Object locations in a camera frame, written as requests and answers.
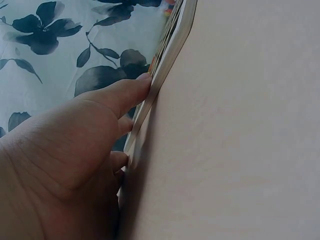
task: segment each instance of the white wall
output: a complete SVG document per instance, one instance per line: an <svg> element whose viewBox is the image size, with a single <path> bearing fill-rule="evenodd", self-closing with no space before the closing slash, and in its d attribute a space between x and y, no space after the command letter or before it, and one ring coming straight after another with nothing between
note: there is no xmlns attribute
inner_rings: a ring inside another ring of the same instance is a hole
<svg viewBox="0 0 320 240"><path fill-rule="evenodd" d="M320 238L319 9L198 1L130 150L122 239Z"/></svg>

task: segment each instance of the hand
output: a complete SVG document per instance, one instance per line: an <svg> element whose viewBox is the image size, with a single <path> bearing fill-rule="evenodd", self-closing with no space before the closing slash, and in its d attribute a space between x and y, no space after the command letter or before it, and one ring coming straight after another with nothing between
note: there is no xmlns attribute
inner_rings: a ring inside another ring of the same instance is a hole
<svg viewBox="0 0 320 240"><path fill-rule="evenodd" d="M113 237L128 157L111 149L150 85L145 73L84 93L1 138L0 239Z"/></svg>

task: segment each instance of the flower petal print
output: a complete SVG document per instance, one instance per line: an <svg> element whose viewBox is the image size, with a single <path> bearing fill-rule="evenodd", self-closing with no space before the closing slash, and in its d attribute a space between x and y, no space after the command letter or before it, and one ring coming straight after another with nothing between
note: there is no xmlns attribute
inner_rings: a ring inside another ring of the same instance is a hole
<svg viewBox="0 0 320 240"><path fill-rule="evenodd" d="M59 45L58 37L73 36L82 28L79 23L74 23L69 18L53 22L64 8L65 5L60 1L42 3L36 10L37 16L30 14L24 18L16 19L12 23L14 29L30 35L7 32L3 39L28 45L38 55L53 53Z"/></svg>
<svg viewBox="0 0 320 240"><path fill-rule="evenodd" d="M2 127L0 127L0 138L2 138L4 135L6 135L6 132Z"/></svg>
<svg viewBox="0 0 320 240"><path fill-rule="evenodd" d="M139 4L143 7L159 7L162 0L96 0L101 3L119 4L116 6L97 6L92 8L92 11L100 15L108 15L106 19L98 21L94 26L110 26L131 17L131 12L134 11L134 6Z"/></svg>
<svg viewBox="0 0 320 240"><path fill-rule="evenodd" d="M20 125L22 122L27 120L28 118L31 118L29 113L27 112L14 112L12 113L11 117L9 118L8 128L9 132L15 129L18 125Z"/></svg>

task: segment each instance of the fingernail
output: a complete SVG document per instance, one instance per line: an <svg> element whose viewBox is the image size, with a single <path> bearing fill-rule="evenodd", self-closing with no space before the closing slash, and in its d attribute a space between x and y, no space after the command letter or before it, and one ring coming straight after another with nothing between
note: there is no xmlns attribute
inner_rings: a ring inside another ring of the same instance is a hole
<svg viewBox="0 0 320 240"><path fill-rule="evenodd" d="M151 75L147 72L142 73L140 76L136 78L137 80L151 80Z"/></svg>

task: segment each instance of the light blue fabric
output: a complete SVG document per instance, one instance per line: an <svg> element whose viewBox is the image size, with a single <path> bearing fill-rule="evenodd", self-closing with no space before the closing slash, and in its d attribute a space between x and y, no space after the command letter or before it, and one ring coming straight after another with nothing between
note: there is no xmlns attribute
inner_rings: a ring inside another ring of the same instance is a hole
<svg viewBox="0 0 320 240"><path fill-rule="evenodd" d="M74 96L146 72L165 7L161 0L0 0L0 137Z"/></svg>

